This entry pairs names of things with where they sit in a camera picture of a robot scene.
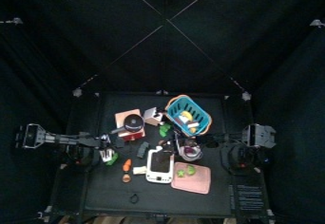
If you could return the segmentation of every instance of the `orange object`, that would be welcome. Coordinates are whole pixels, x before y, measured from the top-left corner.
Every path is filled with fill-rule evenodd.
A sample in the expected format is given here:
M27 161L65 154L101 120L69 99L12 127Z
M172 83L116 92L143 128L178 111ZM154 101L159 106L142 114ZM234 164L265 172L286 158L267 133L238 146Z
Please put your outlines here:
M127 161L124 162L124 165L123 165L123 171L128 172L130 169L131 169L131 160L127 159Z

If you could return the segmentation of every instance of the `pot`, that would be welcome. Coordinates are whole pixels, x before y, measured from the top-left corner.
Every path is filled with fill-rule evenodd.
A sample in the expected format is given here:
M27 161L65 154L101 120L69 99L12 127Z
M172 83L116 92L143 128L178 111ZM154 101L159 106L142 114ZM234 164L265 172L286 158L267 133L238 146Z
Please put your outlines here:
M130 133L135 133L138 132L144 125L144 120L142 118L140 115L138 114L131 114L125 117L124 122L123 122L123 126L113 129L111 131L111 134L123 132L123 131L128 131Z

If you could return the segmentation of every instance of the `black table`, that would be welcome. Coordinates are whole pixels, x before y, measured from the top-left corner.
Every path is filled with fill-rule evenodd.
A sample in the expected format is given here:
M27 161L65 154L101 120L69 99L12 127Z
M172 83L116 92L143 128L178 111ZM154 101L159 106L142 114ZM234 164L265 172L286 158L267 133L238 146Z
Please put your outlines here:
M241 132L253 122L250 104L239 95L190 97L212 117L208 134ZM146 94L103 93L99 97L85 95L76 99L73 104L67 133L107 133L115 129L115 113L136 108L143 113L148 108L164 107L171 98L172 96ZM59 170L51 200L52 215L139 215L155 218L223 218L242 215L234 201L239 192L232 188L232 176L220 165L219 147L203 148L203 157L194 162L211 169L211 187L206 195L176 190L170 184L148 182L144 175L132 176L128 183L121 182L121 165L125 159L132 159L132 166L146 165L146 159L138 158L138 148L143 141L155 148L159 140L166 140L158 127L146 125L144 131L144 138L125 142L124 147L119 149L119 159L112 166L100 163L85 171L76 171L73 166ZM265 192L263 182L254 184L261 186L259 189ZM136 203L130 201L134 194L138 195Z

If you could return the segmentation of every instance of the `white object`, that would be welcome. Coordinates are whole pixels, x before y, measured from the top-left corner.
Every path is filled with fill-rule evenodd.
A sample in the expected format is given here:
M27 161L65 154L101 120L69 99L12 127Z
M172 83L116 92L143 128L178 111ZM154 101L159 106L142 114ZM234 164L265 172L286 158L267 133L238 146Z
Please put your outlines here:
M100 150L99 153L100 153L101 160L104 162L107 162L107 161L109 161L112 159L112 154L113 154L113 150L112 149Z
M147 172L147 167L134 167L134 175L144 175Z
M158 108L152 107L144 111L144 115L143 115L144 122L154 126L158 126L160 124L162 118L163 118L163 113L156 114L156 111L158 111Z
M147 153L147 173L146 173L146 179L150 182L158 182L158 183L170 183L172 180L174 175L174 155L170 156L168 161L168 172L155 172L155 167L151 164L158 162L156 159L152 158L152 154L158 153L162 150L160 147L158 147L156 150L151 149Z
M178 118L183 122L183 124L188 122L188 118L186 116L180 115Z
M199 125L199 122L195 121L195 122L191 122L191 123L187 125L187 127L188 127L188 128L194 128L194 127L196 127L198 125Z

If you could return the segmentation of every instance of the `teal basket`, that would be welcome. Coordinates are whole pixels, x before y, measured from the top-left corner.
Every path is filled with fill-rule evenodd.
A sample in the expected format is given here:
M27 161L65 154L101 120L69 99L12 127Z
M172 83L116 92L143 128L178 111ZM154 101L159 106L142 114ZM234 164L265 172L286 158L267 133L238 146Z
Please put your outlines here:
M198 121L199 123L194 133L190 132L187 125L179 120L183 111L187 111L192 116L192 121ZM179 95L168 101L166 106L166 116L180 127L183 133L188 137L204 135L212 123L211 116L187 95Z

